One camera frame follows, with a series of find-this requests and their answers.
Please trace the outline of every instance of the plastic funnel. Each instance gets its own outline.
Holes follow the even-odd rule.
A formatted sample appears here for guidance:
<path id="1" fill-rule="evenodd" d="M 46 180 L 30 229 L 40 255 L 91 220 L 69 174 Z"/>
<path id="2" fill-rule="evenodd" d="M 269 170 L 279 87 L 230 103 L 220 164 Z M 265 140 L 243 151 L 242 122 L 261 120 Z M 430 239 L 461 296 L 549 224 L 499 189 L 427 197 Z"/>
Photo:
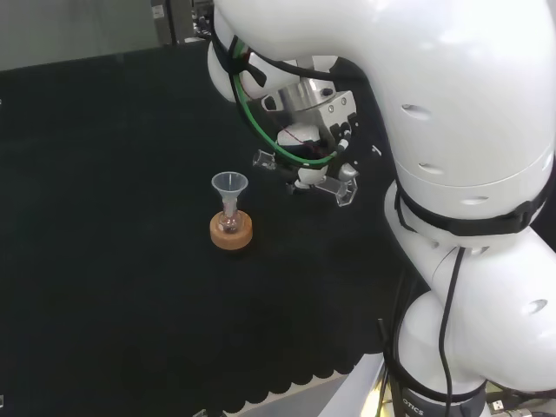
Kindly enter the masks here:
<path id="1" fill-rule="evenodd" d="M 237 172 L 221 172 L 212 178 L 212 186 L 222 196 L 224 214 L 231 217 L 237 210 L 237 196 L 248 186 L 249 181 L 245 175 Z"/>

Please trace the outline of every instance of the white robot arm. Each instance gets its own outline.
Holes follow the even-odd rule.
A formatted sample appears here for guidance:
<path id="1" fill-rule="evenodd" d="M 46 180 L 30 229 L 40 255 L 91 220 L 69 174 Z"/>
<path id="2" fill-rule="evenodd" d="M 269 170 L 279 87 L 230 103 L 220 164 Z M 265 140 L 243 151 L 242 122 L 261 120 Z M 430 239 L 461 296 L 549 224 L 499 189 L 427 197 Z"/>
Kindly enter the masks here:
<path id="1" fill-rule="evenodd" d="M 342 56 L 366 74 L 397 172 L 386 218 L 431 288 L 401 325 L 395 349 L 402 367 L 442 399 L 454 394 L 464 405 L 471 397 L 461 397 L 485 379 L 555 389 L 556 254 L 529 227 L 554 177 L 556 38 L 546 1 L 215 3 L 216 30 L 230 43 L 236 35 L 276 61 Z M 270 89 L 302 82 L 273 79 Z M 219 90 L 226 95 L 228 87 Z M 440 339 L 452 389 L 439 354 L 447 299 Z M 409 415 L 423 408 L 432 415 L 447 402 L 407 392 Z M 487 414 L 475 406 L 466 417 Z"/>

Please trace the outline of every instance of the clear funnel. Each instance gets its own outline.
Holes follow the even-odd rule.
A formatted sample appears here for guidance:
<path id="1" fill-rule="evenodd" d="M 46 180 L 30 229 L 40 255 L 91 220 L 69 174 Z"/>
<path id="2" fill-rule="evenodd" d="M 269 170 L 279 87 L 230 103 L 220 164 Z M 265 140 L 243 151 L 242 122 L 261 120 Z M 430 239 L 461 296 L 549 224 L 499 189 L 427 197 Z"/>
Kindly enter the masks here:
<path id="1" fill-rule="evenodd" d="M 237 172 L 221 172 L 212 178 L 212 186 L 222 196 L 224 210 L 220 216 L 221 230 L 235 233 L 243 226 L 242 216 L 237 211 L 237 197 L 248 186 L 245 175 Z"/>

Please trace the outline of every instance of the black strap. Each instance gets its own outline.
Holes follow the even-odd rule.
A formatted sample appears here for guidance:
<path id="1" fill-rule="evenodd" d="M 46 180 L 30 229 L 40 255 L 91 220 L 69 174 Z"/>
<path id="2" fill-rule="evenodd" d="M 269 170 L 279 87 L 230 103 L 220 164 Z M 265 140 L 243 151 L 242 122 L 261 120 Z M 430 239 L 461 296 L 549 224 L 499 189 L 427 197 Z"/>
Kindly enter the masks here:
<path id="1" fill-rule="evenodd" d="M 547 198 L 550 196 L 554 183 L 556 182 L 556 165 L 553 167 L 553 171 L 550 174 L 550 178 L 546 183 L 545 187 L 540 191 L 540 193 L 530 202 L 521 203 L 513 212 L 507 215 L 499 215 L 493 217 L 492 219 L 479 219 L 479 220 L 466 220 L 466 219 L 453 219 L 451 217 L 445 217 L 444 215 L 437 215 L 426 208 L 421 207 L 405 192 L 398 182 L 398 193 L 403 202 L 406 204 L 407 208 L 410 209 L 417 217 L 422 221 L 434 226 L 436 228 L 441 228 L 450 232 L 452 235 L 456 236 L 485 236 L 485 235 L 511 235 L 514 233 L 519 233 L 529 224 L 535 213 L 542 207 L 546 202 Z M 398 216 L 401 218 L 400 223 L 404 228 L 408 228 L 405 221 L 403 220 L 403 215 L 401 215 L 399 195 L 396 195 L 396 205 L 398 210 Z"/>
<path id="2" fill-rule="evenodd" d="M 264 85 L 267 83 L 267 76 L 260 69 L 249 63 L 249 54 L 247 54 L 245 57 L 231 57 L 231 51 L 228 51 L 218 35 L 216 35 L 214 16 L 210 18 L 210 29 L 212 32 L 212 44 L 215 49 L 216 58 L 218 58 L 218 62 L 224 68 L 224 70 L 231 76 L 235 76 L 242 73 L 243 71 L 247 71 L 255 79 L 257 84 L 259 84 L 261 87 L 264 87 Z"/>
<path id="3" fill-rule="evenodd" d="M 247 71 L 249 74 L 251 74 L 251 76 L 253 76 L 255 81 L 257 81 L 257 84 L 259 84 L 261 87 L 264 87 L 267 81 L 267 76 L 264 74 L 264 72 L 256 68 L 254 65 L 248 63 L 248 61 L 245 61 L 241 58 L 230 59 L 226 47 L 221 42 L 218 35 L 216 35 L 214 16 L 210 17 L 210 30 L 212 33 L 212 40 L 213 40 L 213 45 L 215 47 L 216 57 L 218 58 L 218 61 L 220 62 L 220 65 L 224 68 L 224 70 L 229 74 L 233 74 L 233 75 L 239 74 L 240 72 L 243 71 Z M 360 81 L 360 82 L 368 83 L 368 80 L 364 76 L 341 76 L 336 74 L 330 74 L 328 72 L 316 71 L 314 69 L 311 70 L 306 68 L 300 68 L 300 67 L 296 67 L 295 65 L 290 65 L 289 63 L 284 63 L 283 61 L 273 61 L 272 59 L 266 58 L 264 55 L 261 55 L 252 49 L 249 49 L 249 51 L 255 53 L 265 63 L 269 63 L 273 67 L 276 67 L 278 70 L 288 72 L 289 74 L 293 74 L 295 76 L 300 76 L 304 78 L 313 78 L 314 80 L 331 81 L 331 82 Z"/>
<path id="4" fill-rule="evenodd" d="M 258 52 L 253 52 L 260 57 L 265 63 L 269 63 L 273 67 L 276 67 L 278 70 L 282 70 L 284 72 L 288 72 L 289 74 L 293 74 L 295 76 L 300 76 L 302 78 L 312 78 L 314 80 L 321 80 L 321 81 L 359 81 L 368 83 L 368 80 L 364 76 L 342 76 L 338 74 L 330 74 L 328 72 L 317 71 L 315 69 L 307 69 L 296 67 L 295 65 L 290 65 L 289 63 L 284 63 L 283 61 L 274 61 L 270 58 L 266 58 L 264 55 L 259 54 Z"/>
<path id="5" fill-rule="evenodd" d="M 396 210 L 396 213 L 398 213 L 398 220 L 400 221 L 401 226 L 405 230 L 417 233 L 414 228 L 407 225 L 406 219 L 403 217 L 403 213 L 401 213 L 400 186 L 399 185 L 398 185 L 398 189 L 396 190 L 396 197 L 395 197 L 395 200 L 394 200 L 394 210 Z"/>

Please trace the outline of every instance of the wall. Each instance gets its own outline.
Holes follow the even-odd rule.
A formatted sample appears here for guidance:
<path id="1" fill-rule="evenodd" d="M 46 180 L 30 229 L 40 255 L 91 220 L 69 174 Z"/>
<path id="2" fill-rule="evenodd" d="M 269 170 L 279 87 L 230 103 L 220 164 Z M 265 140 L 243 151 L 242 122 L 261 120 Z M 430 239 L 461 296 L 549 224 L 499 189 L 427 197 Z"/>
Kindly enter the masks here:
<path id="1" fill-rule="evenodd" d="M 0 70 L 157 44 L 149 0 L 0 1 Z"/>
<path id="2" fill-rule="evenodd" d="M 193 30 L 193 17 L 191 16 L 190 0 L 169 0 L 174 19 L 175 39 L 177 43 L 183 43 L 188 37 L 195 35 Z M 171 45 L 172 36 L 169 28 L 169 13 L 166 0 L 150 0 L 153 9 L 162 8 L 164 16 L 158 15 L 155 19 L 156 32 L 160 45 Z"/>

